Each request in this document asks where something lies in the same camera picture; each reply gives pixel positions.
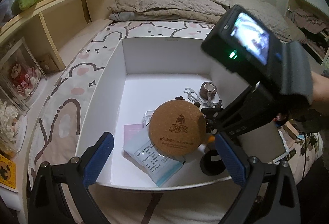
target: bed sheet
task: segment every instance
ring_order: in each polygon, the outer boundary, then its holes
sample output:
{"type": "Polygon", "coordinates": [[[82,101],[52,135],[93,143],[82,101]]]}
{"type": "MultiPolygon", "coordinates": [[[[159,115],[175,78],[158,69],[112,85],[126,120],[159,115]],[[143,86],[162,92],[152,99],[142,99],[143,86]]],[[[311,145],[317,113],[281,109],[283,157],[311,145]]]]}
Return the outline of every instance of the bed sheet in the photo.
{"type": "MultiPolygon", "coordinates": [[[[205,39],[213,26],[192,22],[130,21],[111,24],[100,31],[67,66],[39,115],[29,155],[31,187],[43,161],[55,165],[67,163],[74,156],[92,94],[121,39],[157,36],[205,39]]],[[[132,224],[218,223],[239,190],[232,181],[165,194],[125,192],[122,195],[121,191],[108,187],[90,187],[92,196],[111,223],[132,224]]],[[[64,193],[75,221],[81,223],[67,187],[64,187],[64,193]]]]}

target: cork coaster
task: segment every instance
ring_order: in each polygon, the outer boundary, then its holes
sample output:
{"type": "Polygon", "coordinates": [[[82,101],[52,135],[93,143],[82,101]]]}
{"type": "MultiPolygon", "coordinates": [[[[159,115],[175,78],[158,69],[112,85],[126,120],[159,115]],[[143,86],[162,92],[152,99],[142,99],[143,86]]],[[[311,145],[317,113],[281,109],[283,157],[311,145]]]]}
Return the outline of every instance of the cork coaster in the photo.
{"type": "Polygon", "coordinates": [[[203,114],[188,101],[167,101],[152,115],[150,140],[168,155],[182,156],[193,152],[204,141],[205,135],[203,114]]]}

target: blue textured pad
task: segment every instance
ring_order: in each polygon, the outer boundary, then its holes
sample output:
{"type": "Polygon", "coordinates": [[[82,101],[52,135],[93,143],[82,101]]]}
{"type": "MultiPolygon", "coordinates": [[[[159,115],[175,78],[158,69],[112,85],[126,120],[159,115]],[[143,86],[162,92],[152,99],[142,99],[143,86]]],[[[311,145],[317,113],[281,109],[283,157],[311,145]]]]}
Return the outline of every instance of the blue textured pad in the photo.
{"type": "Polygon", "coordinates": [[[221,134],[215,137],[215,147],[233,182],[243,187],[246,184],[246,169],[221,134]]]}
{"type": "Polygon", "coordinates": [[[102,144],[98,147],[95,154],[91,157],[90,161],[85,167],[83,175],[83,185],[88,188],[94,184],[101,173],[108,157],[110,156],[114,147],[114,138],[111,133],[108,133],[102,144]]]}

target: yellow package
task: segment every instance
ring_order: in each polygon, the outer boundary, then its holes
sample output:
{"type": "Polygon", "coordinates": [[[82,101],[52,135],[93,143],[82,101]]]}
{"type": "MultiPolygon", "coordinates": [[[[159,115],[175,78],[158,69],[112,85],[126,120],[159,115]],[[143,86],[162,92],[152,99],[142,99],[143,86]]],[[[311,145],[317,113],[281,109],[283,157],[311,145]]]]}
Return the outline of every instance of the yellow package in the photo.
{"type": "Polygon", "coordinates": [[[16,189],[16,164],[0,154],[0,183],[16,189]]]}

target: handheld camera device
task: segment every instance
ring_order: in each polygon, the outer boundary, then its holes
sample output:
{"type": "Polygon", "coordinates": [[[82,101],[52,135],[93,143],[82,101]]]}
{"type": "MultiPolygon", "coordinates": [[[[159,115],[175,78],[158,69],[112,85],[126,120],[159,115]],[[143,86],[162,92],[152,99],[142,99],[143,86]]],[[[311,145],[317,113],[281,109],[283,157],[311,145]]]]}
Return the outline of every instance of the handheld camera device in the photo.
{"type": "Polygon", "coordinates": [[[299,42],[283,43],[239,5],[228,10],[202,43],[208,55],[250,84],[224,110],[202,109],[218,131],[236,137],[312,102],[307,55],[299,42]]]}

